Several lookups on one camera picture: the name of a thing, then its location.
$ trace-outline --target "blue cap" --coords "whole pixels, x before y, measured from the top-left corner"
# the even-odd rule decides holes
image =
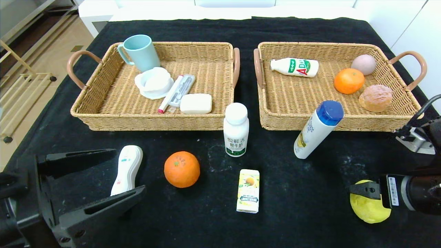
[[[343,108],[337,101],[324,101],[316,109],[318,118],[323,124],[328,126],[337,126],[344,117]]]

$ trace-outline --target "yogurt bottle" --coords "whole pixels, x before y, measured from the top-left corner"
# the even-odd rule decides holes
[[[232,157],[240,157],[247,151],[250,121],[248,110],[242,103],[227,106],[224,118],[225,152]]]
[[[272,60],[269,67],[272,71],[278,71],[285,75],[312,78],[318,72],[318,61],[284,58]]]

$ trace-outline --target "wicker basket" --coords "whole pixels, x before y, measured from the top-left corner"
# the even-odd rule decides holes
[[[350,68],[359,55],[370,54],[377,61],[375,71],[365,77],[363,87],[345,95],[334,88],[334,77]],[[393,63],[411,54],[421,64],[421,75],[409,86],[396,72]],[[271,71],[272,59],[286,57],[318,60],[320,67],[313,78],[283,75]],[[421,55],[405,52],[392,60],[374,45],[315,42],[262,42],[254,50],[258,82],[259,112],[262,127],[268,130],[301,130],[317,106],[324,100],[342,104],[344,119],[336,130],[390,132],[403,126],[421,108],[411,90],[426,74]],[[382,84],[392,89],[392,104],[381,113],[365,110],[358,101],[368,86]]]
[[[68,74],[82,89],[71,108],[72,116],[95,131],[222,130],[225,108],[233,102],[239,77],[238,48],[226,42],[154,42],[161,67],[173,79],[180,74],[195,75],[189,93],[213,97],[208,114],[182,114],[179,109],[159,114],[163,99],[151,100],[139,93],[135,76],[140,71],[124,63],[118,44],[111,45],[102,60],[88,51],[78,51],[69,59]],[[81,54],[99,63],[86,85],[72,68]]]

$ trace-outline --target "white plastic bottle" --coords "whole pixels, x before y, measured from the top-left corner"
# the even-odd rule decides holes
[[[269,67],[272,71],[276,70],[285,75],[312,78],[318,72],[318,61],[284,58],[272,60],[269,63]]]
[[[296,157],[305,159],[335,129],[344,117],[343,108],[337,101],[324,101],[309,118],[294,143]]]
[[[142,162],[142,149],[128,145],[121,149],[118,158],[118,174],[113,183],[110,196],[124,193],[135,188],[135,177]]]
[[[227,106],[224,118],[225,152],[232,157],[240,157],[247,151],[250,121],[248,110],[242,103]]]

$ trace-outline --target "mug handle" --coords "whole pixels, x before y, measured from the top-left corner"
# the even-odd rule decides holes
[[[121,58],[122,58],[122,59],[124,60],[124,62],[126,62],[127,64],[129,64],[129,65],[135,65],[135,63],[133,63],[133,62],[131,62],[131,61],[129,61],[129,60],[127,59],[126,55],[125,55],[124,52],[123,52],[123,47],[124,47],[124,44],[119,44],[118,47],[117,47],[118,52],[119,52],[119,54],[121,55]]]

